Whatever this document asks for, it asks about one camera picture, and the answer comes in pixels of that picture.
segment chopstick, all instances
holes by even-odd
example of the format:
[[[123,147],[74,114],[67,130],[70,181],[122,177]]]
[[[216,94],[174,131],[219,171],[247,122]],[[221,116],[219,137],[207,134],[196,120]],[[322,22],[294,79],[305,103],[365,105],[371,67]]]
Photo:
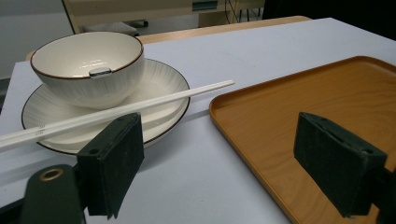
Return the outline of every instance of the chopstick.
[[[138,112],[148,107],[164,105],[186,97],[191,97],[204,92],[217,90],[223,87],[233,85],[234,83],[235,82],[233,80],[223,81],[187,91],[172,93],[142,102],[109,108],[77,118],[66,119],[51,124],[43,124],[38,127],[22,130],[15,133],[5,134],[3,136],[0,136],[0,152],[4,152],[15,147],[21,147],[28,143],[39,142],[44,139],[51,138],[55,135],[73,131],[77,128],[85,128],[99,123],[107,122],[126,114]]]

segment tray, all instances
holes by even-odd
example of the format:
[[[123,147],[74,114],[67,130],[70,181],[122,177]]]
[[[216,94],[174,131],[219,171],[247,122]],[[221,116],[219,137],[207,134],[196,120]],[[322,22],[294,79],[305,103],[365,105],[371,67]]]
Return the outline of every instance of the tray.
[[[216,97],[210,116],[294,223],[370,223],[343,218],[293,157],[301,111],[331,119],[388,153],[396,166],[396,67],[354,57]]]

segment bowl rim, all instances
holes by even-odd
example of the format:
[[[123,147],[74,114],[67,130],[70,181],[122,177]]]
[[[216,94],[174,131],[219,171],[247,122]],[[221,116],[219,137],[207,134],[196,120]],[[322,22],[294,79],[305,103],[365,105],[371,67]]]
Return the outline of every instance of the bowl rim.
[[[30,65],[31,65],[31,67],[33,68],[33,70],[34,70],[36,73],[38,73],[39,75],[45,76],[45,77],[51,77],[51,78],[57,78],[57,79],[72,79],[72,80],[77,80],[77,79],[88,79],[88,78],[90,78],[89,76],[86,76],[86,77],[57,77],[57,76],[54,76],[54,75],[51,75],[51,74],[47,74],[47,73],[45,73],[45,72],[40,71],[38,68],[35,67],[35,65],[34,65],[34,63],[33,63],[33,59],[34,59],[34,57],[35,57],[35,54],[36,54],[39,50],[43,49],[43,48],[46,47],[47,45],[49,45],[49,44],[51,44],[51,43],[54,43],[54,42],[56,42],[56,41],[60,41],[60,40],[62,40],[62,39],[65,39],[65,38],[70,37],[70,36],[75,36],[75,35],[98,35],[98,34],[101,34],[101,33],[106,33],[106,34],[117,34],[117,35],[127,35],[127,34],[120,33],[120,32],[106,32],[106,31],[88,32],[88,33],[82,33],[82,34],[66,35],[66,36],[64,36],[64,37],[60,37],[60,38],[54,39],[54,40],[52,40],[52,41],[46,43],[45,45],[41,46],[40,48],[36,49],[35,52],[32,54],[32,57],[31,57],[30,60],[29,60],[29,61],[30,61]],[[143,45],[142,41],[140,41],[140,39],[136,38],[135,36],[132,36],[132,35],[127,35],[127,36],[129,36],[129,37],[131,37],[131,38],[137,40],[137,42],[140,44],[140,47],[141,47],[141,48],[140,48],[140,52],[139,52],[139,54],[138,54],[133,60],[131,60],[130,62],[126,63],[125,65],[123,65],[123,66],[121,66],[121,67],[119,67],[119,68],[117,68],[117,69],[111,70],[112,73],[116,73],[116,72],[118,72],[118,71],[120,71],[120,70],[122,70],[122,69],[128,67],[129,65],[131,65],[132,63],[138,61],[140,58],[143,57],[144,45]]]

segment cable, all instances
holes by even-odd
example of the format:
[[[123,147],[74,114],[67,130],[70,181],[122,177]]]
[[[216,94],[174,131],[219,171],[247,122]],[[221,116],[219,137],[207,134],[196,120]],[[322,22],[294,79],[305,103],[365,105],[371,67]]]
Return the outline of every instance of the cable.
[[[231,4],[230,0],[228,0],[228,4],[230,4],[231,11],[233,12],[236,22],[239,23],[240,21],[238,20],[238,17],[236,16],[235,9],[233,8],[233,5]],[[224,2],[224,13],[225,13],[225,17],[227,18],[227,22],[229,24],[231,24],[230,19],[228,18],[228,13],[227,13],[227,1]]]

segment tray rim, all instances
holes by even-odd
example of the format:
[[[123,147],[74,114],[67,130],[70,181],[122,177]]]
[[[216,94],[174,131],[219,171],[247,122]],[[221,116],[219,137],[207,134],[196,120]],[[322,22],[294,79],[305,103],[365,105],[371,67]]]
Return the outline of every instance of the tray rim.
[[[358,56],[346,58],[346,59],[343,59],[340,61],[336,61],[333,63],[326,63],[326,64],[323,64],[323,65],[320,65],[317,67],[305,69],[303,71],[292,73],[292,74],[289,74],[289,75],[286,75],[283,77],[278,77],[275,79],[257,83],[257,84],[251,85],[251,86],[247,86],[245,88],[241,88],[239,90],[230,91],[230,92],[224,93],[222,95],[218,95],[210,102],[209,115],[210,115],[210,118],[212,119],[213,123],[215,124],[215,126],[218,128],[218,130],[221,132],[221,134],[226,138],[226,140],[232,146],[233,150],[241,157],[241,159],[244,161],[244,164],[255,175],[255,177],[262,183],[262,186],[264,187],[264,189],[272,196],[273,200],[276,201],[277,205],[281,208],[281,210],[287,215],[287,217],[293,223],[302,223],[302,221],[298,219],[298,217],[295,215],[295,212],[293,210],[291,210],[287,207],[286,203],[284,202],[284,200],[281,197],[279,197],[276,190],[271,188],[270,184],[267,183],[268,178],[265,175],[262,175],[260,173],[260,171],[258,169],[256,169],[255,165],[252,162],[250,162],[248,156],[246,155],[246,152],[241,150],[238,147],[238,145],[236,144],[236,142],[230,137],[230,135],[227,134],[227,129],[225,129],[224,126],[221,123],[219,123],[219,121],[216,119],[216,110],[226,107],[227,105],[234,105],[234,104],[239,103],[241,101],[240,99],[238,99],[230,104],[228,102],[229,101],[228,98],[233,95],[238,95],[241,92],[254,91],[256,88],[258,88],[262,85],[276,85],[277,82],[285,82],[288,79],[300,78],[301,75],[309,76],[311,73],[316,72],[316,71],[325,70],[327,68],[331,68],[331,67],[341,65],[341,64],[354,63],[356,61],[358,61],[360,63],[370,63],[373,65],[378,65],[380,67],[391,70],[396,74],[396,66],[395,65],[393,65],[391,63],[384,62],[384,61],[374,58],[374,57],[358,55]]]

